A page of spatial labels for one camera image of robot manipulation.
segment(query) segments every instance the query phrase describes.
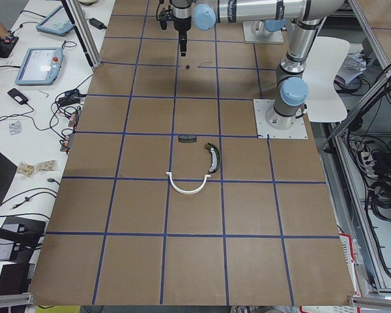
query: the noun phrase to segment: blue tape grid line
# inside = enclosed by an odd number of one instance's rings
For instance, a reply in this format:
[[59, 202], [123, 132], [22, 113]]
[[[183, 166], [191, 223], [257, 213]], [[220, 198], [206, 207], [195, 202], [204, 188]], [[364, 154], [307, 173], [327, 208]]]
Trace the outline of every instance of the blue tape grid line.
[[[175, 59], [178, 65], [179, 60], [179, 45], [177, 45], [177, 56]], [[171, 146], [169, 148], [169, 166], [168, 171], [172, 171], [173, 162], [173, 150], [174, 150], [174, 130], [175, 130], [175, 111], [177, 107], [177, 83], [178, 83], [178, 67], [175, 68], [175, 83], [174, 83], [174, 101], [173, 101], [173, 113], [172, 113], [172, 126], [171, 126]], [[164, 244], [162, 246], [162, 266], [161, 266], [161, 288], [160, 288], [160, 300], [159, 304], [164, 303], [164, 282], [165, 282], [165, 262], [166, 262], [166, 246], [167, 246], [167, 231], [168, 231], [168, 212], [169, 212], [169, 193], [171, 190], [171, 183], [168, 180], [167, 190], [167, 202], [165, 209], [165, 224], [164, 224]]]
[[[117, 97], [117, 98], [153, 98], [153, 99], [174, 99], [173, 96], [141, 96], [141, 95], [103, 95], [101, 93], [88, 93], [87, 96], [91, 97]], [[194, 100], [217, 100], [217, 97], [176, 97], [177, 99], [194, 99]], [[219, 100], [234, 100], [234, 101], [252, 101], [252, 98], [224, 98], [220, 97]]]
[[[105, 38], [110, 39], [140, 39], [141, 37], [133, 37], [133, 36], [106, 36]], [[156, 37], [142, 37], [143, 40], [169, 40], [169, 41], [177, 41], [176, 38], [156, 38]], [[194, 39], [188, 38], [187, 41], [198, 41], [198, 42], [215, 42], [214, 39]], [[228, 42], [231, 44], [244, 44], [245, 41], [231, 41], [231, 40], [217, 40], [217, 42]]]
[[291, 298], [291, 305], [295, 305], [294, 294], [293, 294], [293, 287], [291, 285], [291, 277], [290, 277], [290, 274], [289, 274], [287, 250], [285, 248], [284, 234], [283, 234], [283, 228], [282, 228], [282, 219], [281, 219], [281, 212], [280, 212], [280, 204], [278, 202], [278, 192], [277, 192], [277, 189], [276, 189], [275, 173], [274, 173], [274, 163], [272, 162], [272, 152], [271, 152], [271, 144], [270, 144], [269, 136], [267, 138], [267, 145], [268, 145], [268, 152], [269, 152], [269, 163], [270, 163], [270, 167], [271, 167], [272, 184], [274, 185], [274, 195], [275, 195], [276, 211], [277, 211], [277, 216], [278, 216], [278, 224], [280, 226], [280, 233], [281, 233], [282, 253], [283, 253], [283, 256], [284, 256], [285, 272], [287, 273], [287, 282], [288, 282], [288, 288], [289, 288], [289, 296]]
[[[138, 135], [138, 136], [180, 136], [187, 134], [175, 133], [153, 133], [153, 132], [93, 132], [93, 131], [76, 131], [77, 134], [100, 134], [100, 135]], [[197, 137], [228, 137], [228, 138], [258, 138], [254, 135], [221, 135], [221, 134], [192, 134]]]
[[[147, 0], [147, 4], [146, 4], [146, 14], [148, 12], [148, 7], [149, 7], [149, 0]], [[147, 18], [145, 17], [145, 19], [143, 20], [143, 27], [142, 27], [142, 33], [141, 33], [142, 37], [143, 37], [143, 30], [145, 29], [146, 20], [147, 20]], [[136, 57], [136, 63], [139, 62], [139, 55], [140, 55], [140, 52], [141, 52], [141, 47], [142, 47], [142, 39], [140, 40], [140, 43], [139, 43], [138, 56]], [[132, 80], [132, 86], [130, 88], [130, 94], [131, 95], [133, 95], [133, 89], [134, 89], [134, 85], [135, 85], [135, 78], [136, 78], [137, 69], [138, 69], [138, 67], [135, 66], [135, 71], [134, 71], [133, 80]], [[131, 101], [132, 101], [132, 97], [129, 97], [128, 110], [127, 110], [127, 113], [126, 113], [126, 118], [124, 120], [124, 126], [123, 126], [123, 132], [124, 133], [126, 133], [126, 126], [127, 126], [127, 122], [128, 122], [128, 116], [129, 116], [129, 112], [130, 112], [130, 103], [131, 103]], [[106, 220], [106, 227], [105, 227], [105, 230], [104, 230], [105, 233], [107, 233], [108, 230], [109, 230], [110, 214], [111, 214], [111, 209], [113, 207], [113, 199], [114, 199], [115, 190], [116, 190], [117, 178], [118, 178], [118, 175], [119, 175], [119, 168], [120, 168], [121, 159], [122, 159], [122, 152], [123, 152], [123, 145], [124, 145], [124, 137], [125, 136], [126, 136], [125, 134], [122, 135], [122, 142], [121, 142], [121, 146], [120, 146], [119, 157], [117, 159], [116, 175], [115, 175], [114, 182], [113, 182], [113, 188], [111, 190], [111, 198], [110, 198], [110, 203], [109, 203], [109, 210], [108, 210], [108, 215], [107, 215], [107, 220]], [[106, 247], [106, 239], [107, 239], [107, 235], [104, 235], [103, 236], [102, 249], [101, 249], [101, 253], [100, 253], [100, 261], [98, 263], [96, 283], [94, 285], [94, 293], [93, 293], [93, 301], [92, 301], [93, 305], [95, 305], [95, 303], [96, 303], [96, 297], [97, 297], [97, 291], [98, 291], [98, 283], [100, 281], [100, 274], [101, 274], [101, 270], [102, 270], [104, 250], [105, 250], [105, 247]]]
[[[216, 58], [216, 92], [217, 92], [217, 110], [218, 110], [218, 126], [219, 126], [219, 149], [223, 151], [222, 145], [222, 120], [220, 106], [220, 80], [218, 68], [218, 48], [217, 48], [217, 26], [214, 25], [214, 54]], [[223, 162], [220, 164], [220, 195], [222, 201], [222, 229], [223, 229], [223, 259], [224, 259], [224, 286], [226, 305], [229, 306], [229, 279], [227, 275], [227, 246], [226, 246], [226, 221], [225, 221], [225, 203], [224, 203], [224, 184], [223, 184]]]
[[46, 235], [125, 236], [125, 237], [185, 237], [185, 238], [263, 238], [263, 239], [339, 239], [339, 236], [310, 235], [241, 235], [217, 233], [122, 233], [116, 231], [47, 231]]
[[[256, 48], [254, 48], [254, 51], [255, 51], [255, 59], [257, 59]], [[123, 63], [123, 62], [113, 62], [113, 61], [102, 61], [102, 63], [114, 64], [114, 65], [139, 65], [140, 67], [177, 67], [177, 68], [182, 67], [181, 65], [178, 64], [165, 65], [165, 64], [150, 64], [150, 63]], [[259, 68], [258, 66], [256, 68], [252, 68], [252, 67], [208, 67], [208, 66], [199, 65], [197, 68], [207, 68], [211, 70], [215, 70], [216, 68], [219, 68], [220, 70], [254, 70], [258, 73], [261, 70], [275, 72], [275, 68]]]
[[[168, 178], [141, 178], [141, 177], [100, 177], [100, 176], [63, 176], [63, 179], [103, 179], [118, 181], [168, 181]], [[190, 183], [203, 182], [202, 179], [174, 178], [174, 181]], [[244, 184], [297, 184], [297, 185], [325, 185], [324, 181], [239, 181], [230, 179], [209, 179], [209, 183], [244, 183]]]

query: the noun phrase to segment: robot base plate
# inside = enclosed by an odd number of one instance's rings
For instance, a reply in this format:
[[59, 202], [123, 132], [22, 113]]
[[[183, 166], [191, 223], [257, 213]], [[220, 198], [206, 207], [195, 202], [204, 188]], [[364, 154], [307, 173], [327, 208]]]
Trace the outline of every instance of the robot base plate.
[[274, 102], [275, 100], [268, 99], [253, 100], [258, 138], [267, 139], [269, 136], [269, 138], [278, 139], [308, 139], [306, 126], [302, 117], [296, 119], [293, 126], [287, 130], [278, 130], [268, 124], [265, 119], [265, 114], [274, 105]]
[[245, 35], [245, 42], [252, 42], [254, 44], [283, 44], [284, 38], [281, 31], [276, 31], [270, 37], [259, 37], [252, 33], [252, 25], [255, 21], [243, 22], [243, 33]]

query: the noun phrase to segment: cardboard work surface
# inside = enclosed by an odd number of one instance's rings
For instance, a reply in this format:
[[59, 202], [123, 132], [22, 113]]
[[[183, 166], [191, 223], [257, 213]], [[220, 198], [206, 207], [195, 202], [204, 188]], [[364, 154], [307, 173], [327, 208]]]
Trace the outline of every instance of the cardboard work surface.
[[[242, 26], [161, 31], [117, 1], [31, 284], [38, 305], [346, 305], [353, 294], [309, 140], [257, 139], [287, 45]], [[181, 143], [179, 134], [196, 134]], [[211, 165], [204, 148], [222, 152]]]

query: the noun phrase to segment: black cable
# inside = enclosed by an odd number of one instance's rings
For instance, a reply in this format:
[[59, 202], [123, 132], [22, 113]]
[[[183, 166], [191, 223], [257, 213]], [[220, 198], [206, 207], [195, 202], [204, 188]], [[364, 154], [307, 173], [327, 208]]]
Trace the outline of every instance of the black cable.
[[40, 191], [40, 192], [37, 192], [36, 194], [33, 194], [33, 195], [31, 195], [31, 196], [26, 196], [25, 199], [24, 199], [22, 202], [13, 205], [13, 206], [12, 206], [12, 209], [18, 208], [19, 206], [25, 204], [26, 202], [31, 201], [31, 199], [32, 199], [33, 197], [36, 197], [36, 196], [38, 196], [38, 195], [40, 195], [40, 194], [49, 194], [49, 195], [53, 196], [54, 198], [57, 197], [55, 194], [52, 194], [52, 193], [49, 192], [49, 191]]
[[49, 190], [49, 191], [52, 191], [55, 194], [57, 194], [57, 192], [54, 189], [51, 189], [51, 188], [46, 188], [46, 187], [32, 188], [32, 189], [29, 189], [29, 190], [25, 190], [25, 191], [19, 192], [18, 194], [15, 194], [14, 196], [11, 196], [9, 199], [6, 199], [5, 201], [3, 201], [0, 206], [6, 204], [10, 200], [13, 200], [14, 198], [16, 198], [18, 196], [21, 196], [22, 194], [25, 194], [25, 193], [30, 192], [30, 191], [35, 191], [35, 190]]
[[18, 31], [19, 29], [23, 28], [23, 25], [25, 25], [25, 24], [30, 24], [30, 23], [38, 24], [38, 22], [34, 22], [34, 21], [23, 22], [23, 23], [20, 24], [19, 27], [16, 28], [14, 31], [11, 31], [10, 34], [11, 34], [11, 35], [14, 35], [14, 33], [15, 33], [16, 31]]
[[49, 183], [57, 183], [58, 185], [60, 185], [60, 183], [54, 178], [48, 178], [46, 181]]
[[[363, 86], [362, 81], [367, 83], [368, 89], [364, 93], [356, 94]], [[334, 84], [340, 88], [336, 90], [337, 93], [346, 93], [354, 97], [361, 97], [364, 96], [371, 89], [371, 83], [364, 78], [360, 78], [358, 83], [359, 86], [357, 88], [348, 88], [344, 84], [337, 82], [336, 80], [334, 81]]]
[[90, 79], [93, 75], [94, 75], [94, 73], [91, 74], [90, 76], [88, 76], [87, 78], [85, 78], [77, 87], [75, 87], [75, 89], [80, 88], [80, 86], [81, 86], [83, 83], [85, 83], [88, 79]]
[[376, 79], [375, 79], [375, 83], [379, 80], [379, 78], [381, 78], [381, 76], [383, 75], [383, 74], [385, 74], [389, 69], [391, 68], [391, 63], [390, 64], [388, 64], [382, 71], [381, 71], [381, 73], [379, 73], [379, 75], [376, 77]]
[[337, 227], [339, 228], [339, 230], [342, 232], [342, 233], [345, 233], [344, 230], [339, 226], [339, 224], [336, 224]]
[[366, 213], [366, 219], [368, 220], [368, 223], [369, 223], [369, 229], [371, 230], [372, 237], [375, 241], [375, 246], [377, 247], [377, 252], [378, 252], [379, 259], [381, 261], [381, 265], [383, 266], [383, 269], [384, 269], [385, 273], [388, 275], [388, 277], [391, 278], [391, 272], [390, 272], [388, 266], [386, 266], [383, 251], [381, 248], [381, 244], [379, 243], [378, 236], [375, 233], [375, 229], [373, 227], [372, 220], [369, 215], [369, 209], [368, 209], [367, 205], [365, 205], [365, 213]]
[[65, 49], [65, 48], [75, 48], [76, 46], [78, 46], [78, 44], [74, 41], [71, 41], [71, 40], [64, 40], [61, 48], [62, 49]]
[[0, 68], [3, 68], [3, 67], [9, 67], [9, 68], [20, 68], [19, 66], [17, 65], [0, 65]]
[[391, 222], [390, 217], [383, 215], [379, 208], [391, 209], [391, 178], [384, 177], [368, 188], [366, 207], [380, 220]]
[[19, 213], [19, 214], [10, 214], [10, 215], [0, 215], [0, 217], [14, 217], [14, 216], [24, 216], [24, 215], [38, 215], [50, 220], [49, 216], [42, 213]]
[[39, 13], [32, 12], [32, 11], [29, 11], [29, 10], [22, 10], [22, 11], [20, 11], [20, 14], [23, 13], [23, 12], [29, 12], [29, 13], [32, 13], [34, 15], [40, 16], [41, 18], [45, 18], [46, 17], [45, 15], [41, 15]]
[[0, 116], [0, 122], [2, 122], [2, 121], [5, 121], [5, 120], [7, 120], [7, 119], [12, 119], [12, 118], [15, 118], [15, 117], [29, 117], [28, 115], [26, 115], [26, 114], [30, 114], [30, 113], [32, 113], [32, 112], [34, 112], [34, 110], [35, 109], [33, 109], [28, 103], [25, 103], [28, 107], [30, 107], [30, 111], [28, 111], [28, 112], [25, 112], [25, 113], [15, 113], [15, 114], [11, 114], [11, 115], [2, 115], [2, 116]]

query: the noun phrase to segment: electronic component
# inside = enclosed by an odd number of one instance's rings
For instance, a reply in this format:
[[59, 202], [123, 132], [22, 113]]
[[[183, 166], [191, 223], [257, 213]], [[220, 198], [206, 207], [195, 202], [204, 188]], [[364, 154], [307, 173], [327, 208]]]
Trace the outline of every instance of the electronic component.
[[[2, 227], [4, 230], [22, 233], [25, 228], [21, 224], [7, 224]], [[13, 241], [0, 239], [0, 261], [10, 261], [14, 257], [15, 251], [19, 250], [19, 245]]]
[[68, 90], [65, 91], [63, 97], [58, 98], [58, 105], [63, 108], [64, 106], [80, 103], [81, 99], [85, 96], [87, 95], [81, 94], [78, 89]]
[[107, 26], [105, 26], [103, 22], [100, 22], [96, 18], [91, 18], [89, 23], [97, 29], [107, 29]]
[[7, 91], [7, 94], [11, 96], [18, 104], [26, 104], [29, 99], [16, 88]]
[[61, 48], [30, 48], [16, 76], [16, 85], [51, 85], [63, 62]]
[[22, 132], [22, 123], [20, 121], [10, 123], [8, 127], [10, 129], [10, 135], [16, 135]]
[[73, 140], [74, 140], [74, 133], [65, 136], [65, 140], [60, 141], [61, 142], [60, 152], [68, 153], [71, 149]]
[[37, 31], [49, 33], [57, 36], [67, 35], [73, 28], [64, 7], [61, 5], [46, 16], [38, 25]]
[[10, 56], [16, 43], [19, 41], [19, 37], [13, 35], [6, 36], [0, 40], [0, 57], [7, 58]]
[[68, 122], [68, 127], [76, 128], [78, 125], [78, 121], [81, 116], [81, 108], [76, 109], [76, 111], [71, 115], [70, 121]]
[[374, 152], [372, 156], [375, 160], [375, 173], [381, 171], [385, 174], [391, 170], [391, 153]]

